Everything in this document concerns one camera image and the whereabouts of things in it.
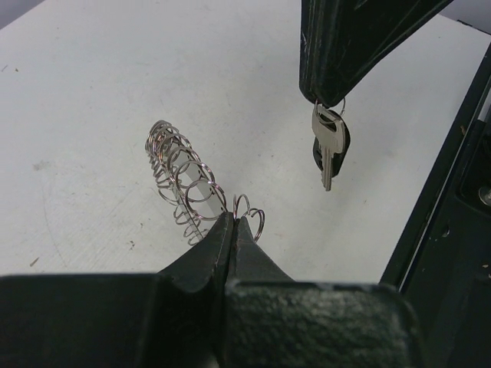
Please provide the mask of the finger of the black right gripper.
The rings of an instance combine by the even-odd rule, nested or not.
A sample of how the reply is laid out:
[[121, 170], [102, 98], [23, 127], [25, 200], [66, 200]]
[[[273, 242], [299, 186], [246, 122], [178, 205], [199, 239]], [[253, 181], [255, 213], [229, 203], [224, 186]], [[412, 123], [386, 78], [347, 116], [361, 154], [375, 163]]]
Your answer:
[[314, 101], [337, 105], [449, 1], [315, 1]]
[[318, 37], [324, 30], [326, 1], [302, 1], [300, 30], [299, 88], [303, 97], [311, 103], [324, 103], [315, 86], [318, 83], [316, 68], [319, 66]]

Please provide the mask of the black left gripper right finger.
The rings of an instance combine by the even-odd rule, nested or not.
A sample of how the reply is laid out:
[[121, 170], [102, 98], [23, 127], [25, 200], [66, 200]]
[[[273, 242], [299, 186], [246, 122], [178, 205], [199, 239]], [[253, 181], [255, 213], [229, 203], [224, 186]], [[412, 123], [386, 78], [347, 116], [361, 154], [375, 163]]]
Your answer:
[[234, 227], [224, 290], [227, 367], [419, 367], [410, 305], [382, 284], [294, 281]]

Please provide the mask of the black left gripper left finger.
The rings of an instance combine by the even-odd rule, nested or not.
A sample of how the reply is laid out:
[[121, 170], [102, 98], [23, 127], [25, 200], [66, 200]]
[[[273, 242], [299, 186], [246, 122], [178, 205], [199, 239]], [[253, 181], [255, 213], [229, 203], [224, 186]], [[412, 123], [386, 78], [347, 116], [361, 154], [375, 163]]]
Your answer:
[[234, 220], [147, 274], [1, 279], [3, 367], [215, 367]]

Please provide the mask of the key with black tag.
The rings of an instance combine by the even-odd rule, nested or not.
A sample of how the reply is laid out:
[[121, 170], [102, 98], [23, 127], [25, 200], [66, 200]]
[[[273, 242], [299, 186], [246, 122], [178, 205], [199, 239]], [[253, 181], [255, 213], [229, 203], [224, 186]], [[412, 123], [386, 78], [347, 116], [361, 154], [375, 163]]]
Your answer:
[[311, 118], [311, 128], [318, 140], [318, 148], [321, 154], [321, 182], [328, 192], [334, 177], [334, 158], [347, 152], [348, 132], [343, 114], [346, 100], [343, 99], [343, 107], [340, 113], [327, 108], [318, 100], [315, 101]]

